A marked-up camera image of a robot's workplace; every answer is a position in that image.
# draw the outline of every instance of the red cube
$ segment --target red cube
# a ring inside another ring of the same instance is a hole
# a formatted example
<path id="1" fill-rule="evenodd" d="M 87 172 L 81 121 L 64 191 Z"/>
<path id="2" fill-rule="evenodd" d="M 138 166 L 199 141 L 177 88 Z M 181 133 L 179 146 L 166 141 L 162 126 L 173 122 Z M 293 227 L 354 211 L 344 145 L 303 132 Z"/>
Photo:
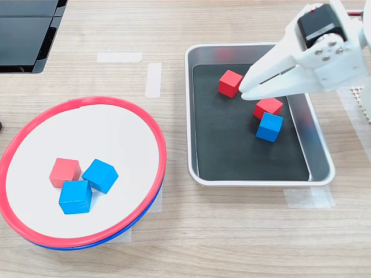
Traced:
<path id="1" fill-rule="evenodd" d="M 66 181 L 78 181 L 80 174 L 77 160 L 57 158 L 49 179 L 54 187 L 62 188 Z"/>
<path id="2" fill-rule="evenodd" d="M 275 98 L 266 98 L 265 100 L 260 100 L 254 110 L 254 116 L 258 119 L 262 119 L 265 112 L 278 115 L 281 112 L 283 103 Z"/>
<path id="3" fill-rule="evenodd" d="M 243 76 L 236 74 L 233 71 L 226 71 L 219 80 L 219 93 L 233 98 L 238 92 L 238 86 L 242 81 Z"/>

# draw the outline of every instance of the wooden block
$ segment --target wooden block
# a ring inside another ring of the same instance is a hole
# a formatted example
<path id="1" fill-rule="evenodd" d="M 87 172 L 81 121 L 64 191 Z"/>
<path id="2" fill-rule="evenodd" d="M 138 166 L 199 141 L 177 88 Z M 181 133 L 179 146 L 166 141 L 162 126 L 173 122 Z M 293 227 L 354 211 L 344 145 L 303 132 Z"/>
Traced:
<path id="1" fill-rule="evenodd" d="M 283 103 L 275 98 L 267 98 L 265 100 L 260 100 L 254 110 L 254 116 L 258 119 L 262 119 L 263 114 L 270 113 L 274 115 L 279 115 L 281 109 L 283 107 Z"/>
<path id="2" fill-rule="evenodd" d="M 256 137 L 275 142 L 281 130 L 283 117 L 264 113 L 257 129 Z"/>
<path id="3" fill-rule="evenodd" d="M 107 194 L 117 180 L 118 174 L 113 166 L 95 159 L 83 173 L 82 178 L 89 181 L 92 188 Z"/>
<path id="4" fill-rule="evenodd" d="M 78 181 L 80 174 L 77 160 L 57 158 L 49 179 L 54 187 L 62 188 L 66 181 Z"/>
<path id="5" fill-rule="evenodd" d="M 88 213 L 92 202 L 92 189 L 88 181 L 66 181 L 59 197 L 64 214 Z"/>
<path id="6" fill-rule="evenodd" d="M 226 71 L 219 80 L 219 93 L 233 98 L 238 92 L 238 87 L 242 81 L 242 78 L 243 76 L 240 74 L 230 70 Z"/>

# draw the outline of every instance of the wooden table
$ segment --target wooden table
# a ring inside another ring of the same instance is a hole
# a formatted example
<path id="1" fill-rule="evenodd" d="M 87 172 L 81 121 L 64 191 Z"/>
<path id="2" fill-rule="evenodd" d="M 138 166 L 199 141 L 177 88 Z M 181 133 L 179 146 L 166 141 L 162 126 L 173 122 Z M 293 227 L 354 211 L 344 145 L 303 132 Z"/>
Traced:
<path id="1" fill-rule="evenodd" d="M 146 214 L 131 243 L 76 252 L 37 247 L 1 218 L 0 277 L 371 277 L 371 164 L 335 92 L 311 96 L 337 170 L 334 207 L 289 208 L 282 188 L 205 189 L 187 172 L 185 50 L 278 41 L 306 2 L 70 0 L 45 71 L 0 75 L 0 153 L 56 104 L 124 98 L 166 137 L 162 212 Z M 345 5 L 361 9 L 364 1 Z M 96 63 L 108 51 L 140 51 L 143 61 Z M 163 63 L 156 99 L 144 96 L 151 62 Z"/>

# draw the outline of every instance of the stainless steel tray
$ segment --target stainless steel tray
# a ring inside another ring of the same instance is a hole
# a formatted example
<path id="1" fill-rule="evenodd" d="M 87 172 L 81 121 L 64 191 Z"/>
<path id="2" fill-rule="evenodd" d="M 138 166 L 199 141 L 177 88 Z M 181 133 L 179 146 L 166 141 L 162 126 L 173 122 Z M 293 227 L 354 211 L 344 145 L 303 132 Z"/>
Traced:
<path id="1" fill-rule="evenodd" d="M 227 69 L 245 74 L 273 43 L 195 45 L 185 54 L 187 158 L 203 186 L 320 186 L 335 170 L 307 94 L 288 96 L 275 143 L 254 136 L 255 102 L 218 94 Z"/>

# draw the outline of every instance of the stacked plates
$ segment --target stacked plates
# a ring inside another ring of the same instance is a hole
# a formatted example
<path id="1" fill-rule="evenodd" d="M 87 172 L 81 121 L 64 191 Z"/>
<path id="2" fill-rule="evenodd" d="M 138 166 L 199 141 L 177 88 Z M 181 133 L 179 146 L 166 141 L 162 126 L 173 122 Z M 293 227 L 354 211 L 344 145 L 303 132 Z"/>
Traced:
<path id="1" fill-rule="evenodd" d="M 93 191 L 90 212 L 65 215 L 49 181 L 56 158 L 82 171 L 100 159 L 119 178 Z M 124 100 L 89 97 L 60 104 L 31 121 L 0 161 L 0 211 L 25 239 L 55 250 L 107 242 L 133 226 L 155 200 L 165 175 L 166 146 L 156 121 Z"/>

